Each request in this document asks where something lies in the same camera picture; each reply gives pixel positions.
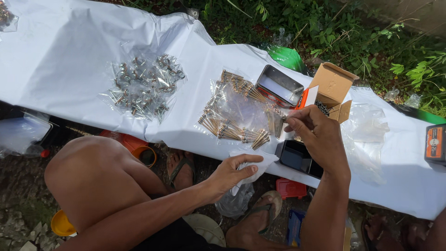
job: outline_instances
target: brown cardboard box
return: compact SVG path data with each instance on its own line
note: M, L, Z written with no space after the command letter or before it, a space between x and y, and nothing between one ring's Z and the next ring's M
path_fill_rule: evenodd
M308 87L308 89L311 89L318 86L316 99L307 100L307 104L314 104L314 101L318 100L327 108L333 108L330 111L329 118L337 120L339 123L346 121L350 114L351 100L344 104L342 104L342 101L356 79L359 79L359 77L332 63L321 63Z

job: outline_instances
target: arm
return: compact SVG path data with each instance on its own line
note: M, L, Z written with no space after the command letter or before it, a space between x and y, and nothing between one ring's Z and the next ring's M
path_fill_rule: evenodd
M315 105L291 114L287 122L285 131L294 130L324 169L304 219L301 248L342 250L351 174L339 123L327 118Z
M214 203L240 180L254 175L255 165L236 170L262 156L238 155L224 160L206 180L165 197L121 210L62 244L60 251L127 251L197 207Z

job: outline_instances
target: dirt ground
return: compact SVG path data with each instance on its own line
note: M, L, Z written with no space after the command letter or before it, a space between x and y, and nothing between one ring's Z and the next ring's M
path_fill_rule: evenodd
M43 230L38 230L40 235L31 242L38 250L50 251L57 243L65 238L58 238L50 228L52 216L60 209L44 182L45 167L51 158L61 147L77 137L84 135L98 135L102 130L90 126L69 122L71 128L65 135L65 139L58 145L51 147L48 158L28 159L19 156L8 156L0 160L0 251L18 251L28 241L33 239L32 231L36 232L36 226L43 225ZM166 157L169 151L163 144L151 144L158 155L153 171L163 180L167 181ZM221 163L219 160L195 155L197 169L197 181L201 182ZM263 174L259 180L253 183L255 194L252 196L248 208L265 192L276 188L276 180L279 177ZM264 234L265 238L279 243L286 243L286 231L288 225L288 212L290 209L306 211L311 202L311 197L302 199L288 198L284 201L281 214L272 224L272 229ZM421 221L407 214L398 213L388 209L370 207L365 204L349 203L349 217L356 226L359 236L358 242L353 243L353 250L363 250L360 241L360 224L364 217L374 213L387 216L388 226L395 238L399 238L400 227L408 222ZM214 205L207 205L196 209L195 213L201 213L220 222L221 216ZM237 224L237 220L223 217L221 228L223 232Z

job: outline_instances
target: battery label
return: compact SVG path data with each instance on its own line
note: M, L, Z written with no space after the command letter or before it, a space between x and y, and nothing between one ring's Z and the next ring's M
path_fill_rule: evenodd
M431 128L427 132L426 157L440 158L442 156L442 127Z

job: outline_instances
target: white plastic sheet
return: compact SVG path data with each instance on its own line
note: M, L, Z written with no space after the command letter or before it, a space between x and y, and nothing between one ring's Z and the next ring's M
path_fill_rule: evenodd
M224 66L257 79L272 64L305 87L311 82L265 51L242 44L216 46L203 25L186 14L157 17L83 0L15 0L10 9L20 23L17 32L2 34L0 100L216 159L226 158L233 146L217 145L195 127L211 97L209 80L218 78ZM107 62L119 62L133 50L177 56L188 77L160 126L121 116L96 97L110 86ZM423 160L429 124L405 117L369 88L352 88L346 97L350 99L382 108L390 128L381 152L387 183L366 184L353 175L350 198L434 219L446 206L446 169ZM260 149L274 153L277 143L272 138ZM276 163L267 172L313 187L319 183Z

